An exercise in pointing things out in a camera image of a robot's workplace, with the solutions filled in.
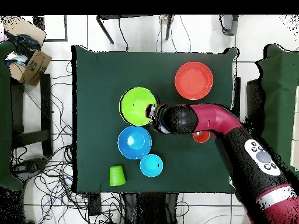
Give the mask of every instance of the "robot control buttons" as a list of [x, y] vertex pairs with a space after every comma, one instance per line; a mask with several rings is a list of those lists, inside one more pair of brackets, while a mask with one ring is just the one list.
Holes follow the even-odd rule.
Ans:
[[254, 139], [247, 140], [244, 144], [244, 148], [263, 173], [272, 176], [279, 176], [281, 174], [279, 167], [272, 161], [270, 154], [263, 150], [261, 145]]
[[271, 167], [270, 167], [269, 164], [265, 164], [265, 165], [264, 165], [264, 168], [267, 169], [267, 170], [270, 170], [270, 169], [271, 169]]
[[265, 151], [260, 151], [256, 154], [256, 158], [263, 163], [270, 163], [271, 162], [271, 156], [265, 152]]

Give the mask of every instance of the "cup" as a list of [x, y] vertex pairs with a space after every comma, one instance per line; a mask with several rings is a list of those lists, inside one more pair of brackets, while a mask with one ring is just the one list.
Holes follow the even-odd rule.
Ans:
[[121, 186], [126, 183], [124, 171], [121, 165], [110, 167], [110, 186]]

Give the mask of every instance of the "metal table leg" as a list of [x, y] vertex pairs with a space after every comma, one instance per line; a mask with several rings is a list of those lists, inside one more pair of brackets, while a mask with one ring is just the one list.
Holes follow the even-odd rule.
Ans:
[[169, 31], [171, 29], [172, 16], [173, 15], [168, 15], [168, 18], [167, 18], [166, 40], [168, 40], [168, 38], [169, 38]]
[[112, 40], [111, 36], [109, 35], [108, 31], [105, 29], [103, 23], [100, 20], [100, 16], [96, 16], [96, 21], [98, 22], [98, 24], [100, 25], [100, 27], [102, 28], [102, 30], [104, 31], [105, 35], [107, 36], [107, 38], [109, 39], [111, 44], [114, 44], [114, 41]]

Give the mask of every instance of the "small red bowl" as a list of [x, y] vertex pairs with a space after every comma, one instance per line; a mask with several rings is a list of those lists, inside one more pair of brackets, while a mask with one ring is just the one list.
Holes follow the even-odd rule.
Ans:
[[207, 142], [210, 138], [210, 132], [209, 131], [197, 131], [192, 133], [192, 137], [196, 142], [199, 142], [200, 144], [203, 144], [204, 142]]

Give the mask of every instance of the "black chair leg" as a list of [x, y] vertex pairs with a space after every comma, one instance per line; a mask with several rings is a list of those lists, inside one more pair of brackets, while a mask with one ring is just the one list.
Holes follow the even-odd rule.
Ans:
[[103, 32], [105, 33], [105, 35], [107, 36], [107, 38], [109, 39], [111, 44], [114, 44], [114, 41], [112, 40], [110, 34], [108, 33], [108, 31], [105, 29], [103, 23], [100, 20], [100, 16], [96, 16], [96, 21], [98, 22], [98, 24], [100, 25], [100, 27], [102, 28]]

